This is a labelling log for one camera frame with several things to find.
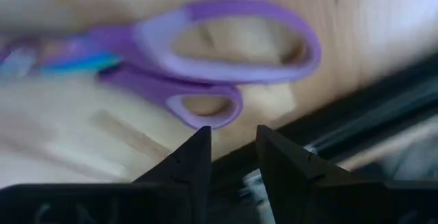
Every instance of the purple scissors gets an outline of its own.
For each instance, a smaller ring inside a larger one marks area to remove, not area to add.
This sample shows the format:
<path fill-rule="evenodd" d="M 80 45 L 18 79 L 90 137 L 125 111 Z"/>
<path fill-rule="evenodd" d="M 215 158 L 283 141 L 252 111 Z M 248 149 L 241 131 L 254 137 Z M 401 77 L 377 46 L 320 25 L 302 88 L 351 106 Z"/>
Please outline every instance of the purple scissors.
<path fill-rule="evenodd" d="M 171 43 L 188 27 L 229 16 L 258 16 L 288 26 L 303 37 L 305 60 L 289 66 L 228 64 L 172 52 Z M 319 40 L 306 22 L 264 0 L 195 1 L 147 21 L 95 27 L 71 43 L 78 49 L 74 54 L 66 53 L 51 61 L 74 61 L 79 51 L 82 55 L 117 55 L 120 63 L 99 72 L 101 81 L 133 91 L 197 129 L 204 125 L 223 127 L 239 116 L 243 100 L 236 84 L 293 82 L 314 72 L 321 58 Z M 232 105 L 213 116 L 200 116 L 183 104 L 183 98 L 192 95 L 226 97 Z"/>

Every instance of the black device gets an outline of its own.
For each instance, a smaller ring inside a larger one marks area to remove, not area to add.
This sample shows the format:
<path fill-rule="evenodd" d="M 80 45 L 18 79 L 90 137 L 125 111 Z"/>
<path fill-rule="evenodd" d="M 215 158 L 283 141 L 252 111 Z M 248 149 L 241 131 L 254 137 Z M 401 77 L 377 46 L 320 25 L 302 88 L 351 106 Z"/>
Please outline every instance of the black device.
<path fill-rule="evenodd" d="M 277 224 L 433 223 L 435 182 L 368 182 L 266 126 L 255 141 Z M 17 185 L 0 191 L 1 223 L 204 223 L 211 130 L 203 127 L 132 184 Z"/>

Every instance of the black plastic part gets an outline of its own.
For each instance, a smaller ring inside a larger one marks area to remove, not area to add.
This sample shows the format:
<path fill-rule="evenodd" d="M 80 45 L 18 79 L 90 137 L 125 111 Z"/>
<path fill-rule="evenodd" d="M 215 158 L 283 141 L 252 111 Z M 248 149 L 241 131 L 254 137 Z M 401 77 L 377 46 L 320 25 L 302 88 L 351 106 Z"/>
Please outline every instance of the black plastic part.
<path fill-rule="evenodd" d="M 30 184 L 0 190 L 0 223 L 204 223 L 211 130 L 203 127 L 132 184 Z"/>
<path fill-rule="evenodd" d="M 313 144 L 339 162 L 438 113 L 438 54 L 277 129 L 294 143 Z M 251 142 L 212 166 L 211 192 L 235 188 L 258 169 Z"/>
<path fill-rule="evenodd" d="M 438 182 L 367 182 L 265 126 L 255 143 L 277 224 L 437 221 Z"/>

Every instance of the purple handle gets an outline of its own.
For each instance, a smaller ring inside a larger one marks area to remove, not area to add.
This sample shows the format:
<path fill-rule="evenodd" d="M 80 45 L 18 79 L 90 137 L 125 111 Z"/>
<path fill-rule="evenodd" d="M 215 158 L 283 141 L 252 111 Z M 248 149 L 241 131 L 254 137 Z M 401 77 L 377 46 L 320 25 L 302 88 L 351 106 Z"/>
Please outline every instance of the purple handle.
<path fill-rule="evenodd" d="M 229 64 L 176 55 L 175 38 L 188 27 L 226 16 L 259 16 L 278 21 L 298 32 L 305 40 L 302 64 Z M 295 13 L 264 0 L 201 0 L 155 16 L 132 26 L 102 27 L 91 31 L 107 50 L 121 54 L 143 69 L 205 83 L 291 82 L 310 75 L 321 59 L 321 46 L 311 28 Z"/>
<path fill-rule="evenodd" d="M 122 67 L 124 69 L 102 71 L 99 77 L 104 82 L 139 94 L 193 128 L 199 129 L 204 125 L 209 125 L 212 129 L 223 127 L 236 119 L 242 111 L 242 96 L 235 86 L 180 82 L 165 77 L 145 75 L 126 66 Z M 214 116 L 199 116 L 193 114 L 183 104 L 183 98 L 190 95 L 227 97 L 232 105 Z"/>

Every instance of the wooden surface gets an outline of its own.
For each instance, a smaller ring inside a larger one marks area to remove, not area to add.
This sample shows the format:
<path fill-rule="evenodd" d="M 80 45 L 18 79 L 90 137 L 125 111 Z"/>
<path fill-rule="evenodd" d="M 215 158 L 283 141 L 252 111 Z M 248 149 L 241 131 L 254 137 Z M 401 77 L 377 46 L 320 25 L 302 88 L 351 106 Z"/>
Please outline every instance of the wooden surface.
<path fill-rule="evenodd" d="M 191 0 L 0 0 L 9 34 L 69 34 L 102 23 L 146 19 Z M 295 84 L 240 86 L 241 117 L 214 132 L 213 158 L 250 142 L 260 123 L 278 127 L 434 49 L 438 0 L 271 0 L 316 30 L 322 64 Z M 275 63 L 293 36 L 249 18 L 188 32 L 175 47 Z M 0 86 L 0 186 L 19 182 L 128 182 L 194 132 L 147 103 L 93 82 L 90 75 Z M 201 102 L 198 107 L 208 106 Z"/>

